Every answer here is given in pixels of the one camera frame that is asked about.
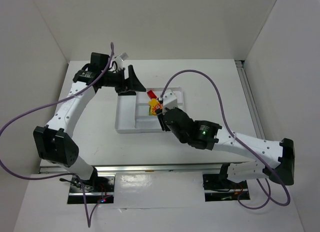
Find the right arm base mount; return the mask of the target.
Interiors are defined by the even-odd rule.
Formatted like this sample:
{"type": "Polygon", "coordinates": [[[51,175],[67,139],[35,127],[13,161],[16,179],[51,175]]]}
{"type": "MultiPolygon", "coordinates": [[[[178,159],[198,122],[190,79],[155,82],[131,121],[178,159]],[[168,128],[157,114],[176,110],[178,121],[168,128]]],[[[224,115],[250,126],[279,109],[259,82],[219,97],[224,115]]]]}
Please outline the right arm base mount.
{"type": "Polygon", "coordinates": [[[201,169],[205,202],[250,200],[248,183],[227,179],[227,164],[209,164],[201,169]]]}

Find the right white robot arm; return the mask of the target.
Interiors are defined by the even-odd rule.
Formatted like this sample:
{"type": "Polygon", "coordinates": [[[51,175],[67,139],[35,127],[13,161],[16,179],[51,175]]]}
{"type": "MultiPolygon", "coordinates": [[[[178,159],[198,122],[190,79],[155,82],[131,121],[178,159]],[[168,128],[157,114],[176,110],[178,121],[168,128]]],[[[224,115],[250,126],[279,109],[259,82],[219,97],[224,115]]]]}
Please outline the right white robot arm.
{"type": "Polygon", "coordinates": [[[221,180],[238,183],[268,178],[277,184],[294,184],[295,148],[291,139],[269,141],[228,132],[217,123],[192,120],[179,108],[157,109],[156,115],[162,129],[172,132],[182,144],[200,150],[230,152],[251,159],[240,164],[223,164],[219,173],[221,180]]]}

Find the yellow lego brick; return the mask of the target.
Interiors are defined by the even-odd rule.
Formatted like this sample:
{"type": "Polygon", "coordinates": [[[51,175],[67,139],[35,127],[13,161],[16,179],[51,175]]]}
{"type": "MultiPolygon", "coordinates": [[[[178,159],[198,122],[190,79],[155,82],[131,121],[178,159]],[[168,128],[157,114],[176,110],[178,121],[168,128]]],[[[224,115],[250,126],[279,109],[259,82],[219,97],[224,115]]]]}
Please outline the yellow lego brick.
{"type": "Polygon", "coordinates": [[[149,101],[149,110],[155,111],[157,108],[163,108],[162,104],[157,99],[152,99],[149,101]]]}

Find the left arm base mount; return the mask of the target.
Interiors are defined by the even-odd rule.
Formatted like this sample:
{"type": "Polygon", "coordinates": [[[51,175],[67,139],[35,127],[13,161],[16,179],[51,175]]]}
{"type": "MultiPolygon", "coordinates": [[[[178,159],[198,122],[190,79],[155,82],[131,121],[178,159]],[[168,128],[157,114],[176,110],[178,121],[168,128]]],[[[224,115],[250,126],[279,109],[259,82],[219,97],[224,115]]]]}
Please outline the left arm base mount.
{"type": "MultiPolygon", "coordinates": [[[[60,178],[60,182],[69,184],[69,192],[67,204],[83,204],[83,191],[80,182],[75,176],[72,179],[60,178]]],[[[116,177],[108,175],[98,177],[98,181],[94,186],[84,183],[85,197],[87,204],[95,204],[100,200],[102,204],[112,204],[114,202],[116,177]]]]}

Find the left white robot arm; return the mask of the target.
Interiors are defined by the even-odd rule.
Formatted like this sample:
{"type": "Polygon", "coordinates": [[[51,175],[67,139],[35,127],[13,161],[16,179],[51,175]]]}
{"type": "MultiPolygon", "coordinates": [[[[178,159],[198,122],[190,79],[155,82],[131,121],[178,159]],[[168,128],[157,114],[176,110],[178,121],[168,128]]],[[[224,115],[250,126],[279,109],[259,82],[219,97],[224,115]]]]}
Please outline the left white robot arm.
{"type": "Polygon", "coordinates": [[[39,157],[77,175],[78,182],[90,189],[99,186],[103,178],[98,176],[94,166],[80,157],[72,136],[82,112],[98,89],[112,87],[119,96],[146,91],[132,65],[127,68],[128,77],[125,76],[123,62],[127,58],[126,53],[115,57],[92,53],[90,62],[74,75],[68,96],[53,118],[33,131],[39,157]]]}

